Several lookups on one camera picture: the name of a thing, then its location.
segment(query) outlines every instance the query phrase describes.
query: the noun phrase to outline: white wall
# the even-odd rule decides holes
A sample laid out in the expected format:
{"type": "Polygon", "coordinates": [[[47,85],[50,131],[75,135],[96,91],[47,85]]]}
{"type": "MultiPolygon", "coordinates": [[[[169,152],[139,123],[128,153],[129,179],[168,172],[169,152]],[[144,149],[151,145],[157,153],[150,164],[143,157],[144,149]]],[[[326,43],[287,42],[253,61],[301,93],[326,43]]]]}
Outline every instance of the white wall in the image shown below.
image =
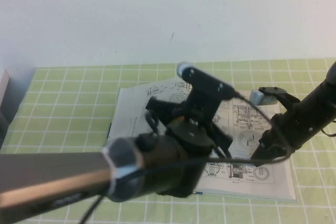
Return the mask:
{"type": "Polygon", "coordinates": [[[0,0],[4,67],[334,57],[335,39],[336,0],[0,0]]]}

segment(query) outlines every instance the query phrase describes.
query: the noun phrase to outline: table surface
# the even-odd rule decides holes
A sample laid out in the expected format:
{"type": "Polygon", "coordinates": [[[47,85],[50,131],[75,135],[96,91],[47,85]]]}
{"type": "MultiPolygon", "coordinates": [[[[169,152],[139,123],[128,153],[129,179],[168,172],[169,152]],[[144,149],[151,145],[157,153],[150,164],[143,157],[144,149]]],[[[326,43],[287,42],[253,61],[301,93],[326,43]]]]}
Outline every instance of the table surface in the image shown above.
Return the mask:
{"type": "MultiPolygon", "coordinates": [[[[278,86],[304,98],[335,59],[196,63],[236,89],[278,86]]],[[[99,151],[119,88],[175,76],[175,63],[39,68],[10,125],[1,153],[99,151]]],[[[329,125],[327,132],[336,132],[329,125]]],[[[290,159],[298,202],[230,196],[155,194],[99,206],[91,223],[335,223],[336,142],[318,134],[290,159]]],[[[77,223],[88,199],[24,223],[77,223]]]]}

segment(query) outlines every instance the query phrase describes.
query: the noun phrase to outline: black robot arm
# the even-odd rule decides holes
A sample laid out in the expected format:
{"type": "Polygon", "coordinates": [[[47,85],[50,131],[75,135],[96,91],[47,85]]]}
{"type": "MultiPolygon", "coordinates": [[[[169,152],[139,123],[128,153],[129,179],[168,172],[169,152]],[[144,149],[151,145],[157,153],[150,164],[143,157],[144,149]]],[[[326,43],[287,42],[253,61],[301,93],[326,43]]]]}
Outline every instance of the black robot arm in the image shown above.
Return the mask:
{"type": "MultiPolygon", "coordinates": [[[[259,88],[250,96],[254,105],[271,104],[277,100],[287,111],[274,115],[271,120],[280,128],[294,152],[336,118],[336,62],[326,79],[302,101],[280,88],[259,88]]],[[[269,160],[285,155],[274,129],[265,131],[259,142],[251,159],[269,160]]]]}

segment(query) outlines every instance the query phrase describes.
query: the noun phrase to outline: manual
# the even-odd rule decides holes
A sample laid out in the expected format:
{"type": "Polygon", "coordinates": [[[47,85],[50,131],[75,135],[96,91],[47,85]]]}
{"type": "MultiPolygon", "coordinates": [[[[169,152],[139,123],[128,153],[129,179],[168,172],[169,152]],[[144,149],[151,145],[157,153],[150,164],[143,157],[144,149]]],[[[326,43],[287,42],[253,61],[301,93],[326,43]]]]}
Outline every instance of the manual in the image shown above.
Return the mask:
{"type": "MultiPolygon", "coordinates": [[[[181,102],[192,86],[179,78],[152,82],[121,89],[109,138],[137,136],[151,132],[144,115],[150,97],[181,102]]],[[[240,91],[249,97],[249,91],[240,91]]],[[[280,112],[279,104],[260,106],[269,117],[280,112]]],[[[252,107],[237,99],[223,101],[214,122],[233,137],[233,157],[249,158],[259,145],[262,133],[269,129],[267,121],[252,107]]],[[[159,124],[159,131],[165,127],[159,124]]],[[[196,187],[204,194],[241,195],[258,198],[296,200],[289,161],[255,167],[248,164],[208,163],[196,187]]]]}

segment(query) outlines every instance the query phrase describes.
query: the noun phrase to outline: black cable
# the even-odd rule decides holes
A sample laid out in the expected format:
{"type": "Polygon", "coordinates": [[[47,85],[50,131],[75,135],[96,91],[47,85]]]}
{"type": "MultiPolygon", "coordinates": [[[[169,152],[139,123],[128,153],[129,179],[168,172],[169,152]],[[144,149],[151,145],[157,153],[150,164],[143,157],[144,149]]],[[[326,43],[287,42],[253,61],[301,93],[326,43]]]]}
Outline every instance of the black cable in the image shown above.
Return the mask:
{"type": "Polygon", "coordinates": [[[226,158],[223,158],[223,157],[218,157],[218,158],[210,158],[210,157],[207,157],[207,158],[192,158],[192,159],[175,162],[175,163],[168,164],[168,165],[161,166],[161,167],[138,170],[134,173],[128,174],[128,175],[118,179],[117,183],[125,183],[125,182],[127,182],[131,179],[137,178],[137,177],[146,176],[146,175],[149,175],[149,174],[153,174],[153,173],[161,172],[163,170],[167,170],[167,169],[171,169],[171,168],[177,168],[177,167],[181,167],[181,166],[192,166],[192,165],[199,165],[199,164],[205,164],[205,163],[211,163],[211,162],[214,162],[214,163],[239,163],[239,164],[253,164],[253,165],[260,164],[260,165],[262,165],[264,163],[277,164],[277,163],[280,163],[280,162],[283,162],[283,161],[287,160],[290,157],[292,151],[291,151],[291,147],[290,147],[288,141],[286,140],[285,136],[282,134],[280,128],[276,124],[274,124],[266,116],[266,114],[263,111],[261,111],[258,107],[251,104],[245,97],[243,97],[242,95],[237,93],[236,98],[240,98],[241,100],[248,103],[255,110],[257,110],[268,121],[268,123],[271,124],[272,129],[275,131],[279,140],[281,141],[281,143],[283,144],[283,146],[286,150],[286,155],[284,157],[279,158],[279,159],[254,159],[254,160],[244,159],[244,158],[230,158],[230,157],[226,157],[226,158]]]}
{"type": "Polygon", "coordinates": [[[335,137],[336,133],[334,134],[327,134],[323,129],[321,129],[322,133],[324,133],[325,135],[329,136],[329,137],[335,137]]]}
{"type": "Polygon", "coordinates": [[[327,133],[324,131],[324,129],[321,129],[321,131],[322,131],[322,133],[325,134],[326,136],[329,136],[329,137],[335,137],[335,136],[336,136],[336,133],[334,133],[334,134],[327,134],[327,133]]]}
{"type": "Polygon", "coordinates": [[[104,197],[107,195],[109,189],[105,189],[103,191],[103,193],[101,195],[99,195],[99,197],[92,203],[92,205],[90,206],[90,208],[86,211],[85,215],[82,217],[82,219],[80,220],[79,224],[84,224],[87,222],[87,220],[90,218],[91,214],[93,213],[93,211],[99,206],[99,204],[101,203],[101,201],[104,199],[104,197]]]}

